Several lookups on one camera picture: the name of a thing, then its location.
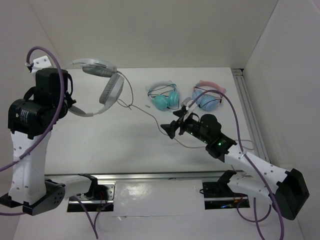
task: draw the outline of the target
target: blue ear cup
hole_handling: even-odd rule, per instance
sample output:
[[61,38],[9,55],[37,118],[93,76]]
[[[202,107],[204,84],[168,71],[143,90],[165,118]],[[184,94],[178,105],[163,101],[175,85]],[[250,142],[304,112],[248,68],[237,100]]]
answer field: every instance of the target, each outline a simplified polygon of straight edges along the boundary
[[219,102],[220,101],[216,99],[214,96],[205,96],[199,103],[199,107],[203,110],[210,112],[218,106]]
[[171,91],[168,96],[168,106],[176,106],[179,104],[179,93],[176,91]]
[[164,95],[158,95],[152,99],[153,104],[159,110],[166,109],[168,107],[167,97]]
[[[192,93],[192,99],[195,100],[200,94],[202,94],[201,90],[196,90]],[[198,98],[198,100],[196,101],[196,104],[200,104],[201,101],[204,99],[204,96],[202,95],[201,97]]]

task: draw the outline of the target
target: gray headphones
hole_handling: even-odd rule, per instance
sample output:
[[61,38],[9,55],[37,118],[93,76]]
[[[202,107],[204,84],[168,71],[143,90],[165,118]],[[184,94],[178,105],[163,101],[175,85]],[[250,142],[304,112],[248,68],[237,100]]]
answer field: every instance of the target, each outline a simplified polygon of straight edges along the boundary
[[118,74],[116,66],[107,61],[91,58],[77,59],[72,61],[70,65],[82,67],[82,71],[86,74],[110,78],[99,98],[99,103],[104,105],[103,108],[97,112],[86,113],[73,105],[69,108],[71,113],[81,117],[93,117],[94,115],[102,114],[107,111],[118,100],[124,87],[125,79]]

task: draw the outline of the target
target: headphones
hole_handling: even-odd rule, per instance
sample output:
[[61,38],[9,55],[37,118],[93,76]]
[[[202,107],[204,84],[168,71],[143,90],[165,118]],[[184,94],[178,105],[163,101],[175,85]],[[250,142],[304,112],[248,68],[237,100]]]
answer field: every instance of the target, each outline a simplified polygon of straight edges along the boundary
[[[173,88],[170,91],[165,91],[161,94],[152,94],[153,91],[157,91],[160,89],[155,89],[160,86],[165,86],[164,88],[171,87]],[[178,106],[179,107],[179,92],[177,89],[177,85],[172,81],[159,81],[150,87],[145,88],[147,90],[147,95],[150,98],[151,102],[155,105],[155,107],[159,110],[171,109],[170,107]]]
[[91,58],[81,58],[74,60],[70,65],[82,67],[82,71],[86,74],[110,78],[99,98],[99,103],[104,107],[97,112],[89,112],[81,110],[72,105],[69,111],[80,117],[93,117],[94,115],[102,114],[107,111],[119,98],[124,87],[125,79],[118,74],[117,67],[107,61]]
[[[205,89],[202,89],[200,87],[204,87],[204,86],[217,89],[218,91],[222,92],[223,94],[226,92],[225,88],[220,87],[218,84],[216,84],[212,81],[200,80],[195,85],[195,87],[193,87],[193,92],[192,92],[192,99],[193,100],[196,99],[196,97],[198,97],[200,94],[202,94],[203,91],[201,91],[201,90],[205,90]],[[222,96],[220,96],[220,98],[217,98],[217,97],[214,97],[211,95],[204,94],[200,98],[198,98],[198,100],[196,101],[196,104],[199,106],[199,108],[210,112],[213,109],[215,109],[218,106],[218,104],[221,103],[221,101],[222,101]]]

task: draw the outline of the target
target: pink headphones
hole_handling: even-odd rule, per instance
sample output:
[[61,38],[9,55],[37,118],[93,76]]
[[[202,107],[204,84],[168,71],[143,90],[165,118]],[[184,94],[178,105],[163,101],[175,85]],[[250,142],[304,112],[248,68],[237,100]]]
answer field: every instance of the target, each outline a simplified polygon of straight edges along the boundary
[[[200,90],[200,87],[212,87],[216,90],[218,90],[221,93],[225,93],[226,89],[223,87],[220,87],[218,84],[212,82],[212,81],[202,81],[200,80],[195,87],[193,87],[192,92],[192,99],[196,99],[197,96],[199,96],[202,91]],[[202,95],[198,100],[196,101],[196,104],[198,104],[199,108],[205,110],[205,111],[212,111],[219,103],[221,103],[221,98],[216,98],[211,95]]]

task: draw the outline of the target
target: pink headband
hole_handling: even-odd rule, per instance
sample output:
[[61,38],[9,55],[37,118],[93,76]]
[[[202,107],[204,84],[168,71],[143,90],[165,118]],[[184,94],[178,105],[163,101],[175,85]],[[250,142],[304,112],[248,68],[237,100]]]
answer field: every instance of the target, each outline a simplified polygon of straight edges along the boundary
[[223,88],[223,87],[220,87],[218,84],[212,82],[212,81],[202,81],[200,80],[196,85],[195,87],[204,87],[204,86],[208,86],[208,87],[212,87],[214,89],[217,89],[219,92],[221,93],[225,93],[226,92],[226,89]]

